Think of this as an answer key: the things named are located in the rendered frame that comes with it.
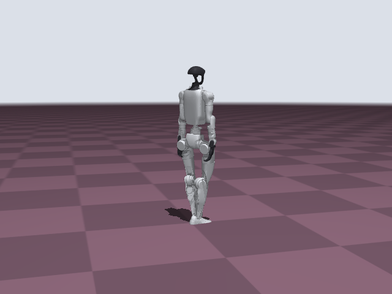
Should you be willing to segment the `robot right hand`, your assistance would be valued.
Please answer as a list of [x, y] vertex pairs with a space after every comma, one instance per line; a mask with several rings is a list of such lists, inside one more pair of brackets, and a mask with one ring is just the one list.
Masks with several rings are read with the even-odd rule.
[[204, 160], [205, 162], [209, 161], [214, 153], [214, 148], [216, 147], [216, 145], [214, 145], [213, 140], [210, 141], [209, 147], [210, 147], [209, 156], [208, 156], [207, 160]]

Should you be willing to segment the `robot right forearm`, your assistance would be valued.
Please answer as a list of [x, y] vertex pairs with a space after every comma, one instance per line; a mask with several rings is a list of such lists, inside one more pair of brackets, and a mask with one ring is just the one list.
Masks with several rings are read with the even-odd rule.
[[217, 141], [216, 141], [216, 132], [215, 132], [215, 123], [216, 123], [215, 116], [212, 116], [211, 120], [210, 120], [210, 124], [207, 125], [209, 143], [210, 143], [211, 140], [213, 140], [214, 141], [214, 145], [217, 143]]

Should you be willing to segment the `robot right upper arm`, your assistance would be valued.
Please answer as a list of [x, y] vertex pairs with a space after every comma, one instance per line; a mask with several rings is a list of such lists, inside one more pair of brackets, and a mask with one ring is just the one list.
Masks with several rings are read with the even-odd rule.
[[205, 122], [210, 124], [211, 117], [213, 116], [214, 94], [208, 91], [202, 91], [202, 99], [205, 101]]

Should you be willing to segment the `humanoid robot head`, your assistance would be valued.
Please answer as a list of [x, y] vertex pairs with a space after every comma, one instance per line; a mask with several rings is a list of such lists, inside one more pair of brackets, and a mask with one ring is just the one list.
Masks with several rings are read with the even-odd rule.
[[[198, 90], [199, 85], [203, 83], [205, 70], [199, 66], [193, 66], [188, 70], [188, 74], [192, 74], [195, 78], [195, 82], [192, 83], [192, 86], [188, 90], [193, 90], [193, 91]], [[199, 75], [202, 76], [201, 82], [198, 82], [197, 80], [197, 77]]]

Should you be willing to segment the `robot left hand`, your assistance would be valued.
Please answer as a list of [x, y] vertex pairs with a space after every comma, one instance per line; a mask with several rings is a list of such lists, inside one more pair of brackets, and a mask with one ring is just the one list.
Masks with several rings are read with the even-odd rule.
[[[178, 141], [180, 141], [180, 139], [181, 139], [181, 136], [179, 135], [179, 136], [178, 136]], [[182, 156], [182, 152], [183, 152], [183, 151], [180, 151], [180, 150], [178, 149], [178, 156], [183, 157], [183, 156]]]

